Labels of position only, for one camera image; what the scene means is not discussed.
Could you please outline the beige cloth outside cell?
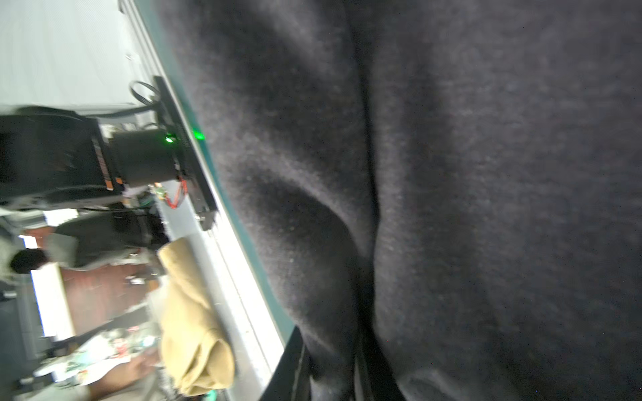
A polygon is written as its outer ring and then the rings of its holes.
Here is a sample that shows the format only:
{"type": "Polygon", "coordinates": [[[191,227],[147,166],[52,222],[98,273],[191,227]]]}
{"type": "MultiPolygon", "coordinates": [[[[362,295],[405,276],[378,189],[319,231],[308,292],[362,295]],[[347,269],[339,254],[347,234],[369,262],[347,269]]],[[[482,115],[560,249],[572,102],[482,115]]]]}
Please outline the beige cloth outside cell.
{"type": "Polygon", "coordinates": [[[168,277],[160,321],[160,356],[167,373],[185,396],[230,388],[236,370],[234,354],[189,240],[166,244],[158,257],[168,277]]]}

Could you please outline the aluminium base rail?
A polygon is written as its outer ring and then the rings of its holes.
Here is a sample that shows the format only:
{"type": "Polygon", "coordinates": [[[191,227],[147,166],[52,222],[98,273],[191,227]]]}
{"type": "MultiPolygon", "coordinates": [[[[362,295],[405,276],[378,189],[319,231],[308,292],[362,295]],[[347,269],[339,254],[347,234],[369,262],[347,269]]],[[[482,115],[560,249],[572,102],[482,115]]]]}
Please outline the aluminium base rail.
{"type": "MultiPolygon", "coordinates": [[[[167,80],[136,2],[124,1],[122,7],[130,21],[145,80],[150,81],[156,75],[167,80]]],[[[227,390],[228,399],[258,400],[277,369],[286,342],[277,333],[227,213],[219,210],[221,198],[212,177],[204,169],[206,164],[201,153],[199,160],[217,202],[212,228],[207,231],[200,228],[190,200],[175,210],[169,207],[162,210],[172,237],[186,237],[192,244],[214,307],[227,330],[236,358],[236,377],[227,390]]]]}

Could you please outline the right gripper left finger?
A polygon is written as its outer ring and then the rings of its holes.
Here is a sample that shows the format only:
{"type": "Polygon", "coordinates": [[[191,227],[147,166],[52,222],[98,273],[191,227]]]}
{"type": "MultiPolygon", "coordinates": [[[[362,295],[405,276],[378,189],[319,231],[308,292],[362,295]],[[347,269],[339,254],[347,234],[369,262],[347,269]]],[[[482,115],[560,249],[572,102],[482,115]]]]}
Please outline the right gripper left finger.
{"type": "Polygon", "coordinates": [[[311,401],[310,356],[296,327],[260,401],[311,401]]]}

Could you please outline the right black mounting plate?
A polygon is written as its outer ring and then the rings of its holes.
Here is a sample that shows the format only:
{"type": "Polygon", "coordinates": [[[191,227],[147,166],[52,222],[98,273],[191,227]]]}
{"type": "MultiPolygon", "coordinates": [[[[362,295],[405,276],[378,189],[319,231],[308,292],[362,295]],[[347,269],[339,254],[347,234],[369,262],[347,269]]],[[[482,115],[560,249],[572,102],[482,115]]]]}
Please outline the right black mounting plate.
{"type": "Polygon", "coordinates": [[[214,225],[218,208],[199,160],[197,139],[191,127],[183,120],[181,108],[172,95],[171,87],[167,81],[156,75],[152,78],[152,84],[158,91],[158,95],[155,97],[157,124],[178,146],[178,176],[187,184],[187,194],[183,198],[189,197],[202,230],[210,230],[214,225]]]}

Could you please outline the dark grey long pants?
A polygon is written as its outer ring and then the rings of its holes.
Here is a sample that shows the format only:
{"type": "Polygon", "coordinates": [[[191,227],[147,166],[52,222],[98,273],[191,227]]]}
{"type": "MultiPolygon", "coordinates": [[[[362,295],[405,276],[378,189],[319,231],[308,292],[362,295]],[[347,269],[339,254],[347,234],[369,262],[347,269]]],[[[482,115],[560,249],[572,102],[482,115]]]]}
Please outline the dark grey long pants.
{"type": "Polygon", "coordinates": [[[640,399],[640,2],[155,11],[312,399],[640,399]]]}

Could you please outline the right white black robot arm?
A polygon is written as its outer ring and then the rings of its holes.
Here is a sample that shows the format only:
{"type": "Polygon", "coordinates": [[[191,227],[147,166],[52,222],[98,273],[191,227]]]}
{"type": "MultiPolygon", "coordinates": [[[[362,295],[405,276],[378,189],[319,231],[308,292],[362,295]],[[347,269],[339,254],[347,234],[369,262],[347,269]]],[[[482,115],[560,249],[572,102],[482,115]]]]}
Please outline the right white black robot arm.
{"type": "MultiPolygon", "coordinates": [[[[150,106],[155,129],[121,130],[107,139],[101,119],[132,117],[150,111],[122,110],[113,115],[79,115],[70,110],[24,107],[1,115],[1,207],[10,211],[103,207],[103,214],[124,214],[111,207],[126,188],[187,179],[197,214],[211,228],[219,211],[197,148],[179,125],[177,110],[150,106]]],[[[353,400],[403,400],[371,332],[359,332],[354,349],[353,400]]],[[[312,400],[313,361],[299,327],[288,340],[267,389],[258,400],[312,400]]]]}

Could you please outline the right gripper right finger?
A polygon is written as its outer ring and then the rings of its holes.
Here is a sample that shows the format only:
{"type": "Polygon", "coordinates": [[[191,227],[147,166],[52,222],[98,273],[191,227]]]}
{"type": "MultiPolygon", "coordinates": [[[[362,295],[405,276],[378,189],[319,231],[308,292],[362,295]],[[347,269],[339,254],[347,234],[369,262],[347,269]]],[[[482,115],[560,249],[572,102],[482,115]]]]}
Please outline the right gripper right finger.
{"type": "Polygon", "coordinates": [[[355,351],[355,399],[403,401],[389,365],[371,330],[359,331],[355,351]]]}

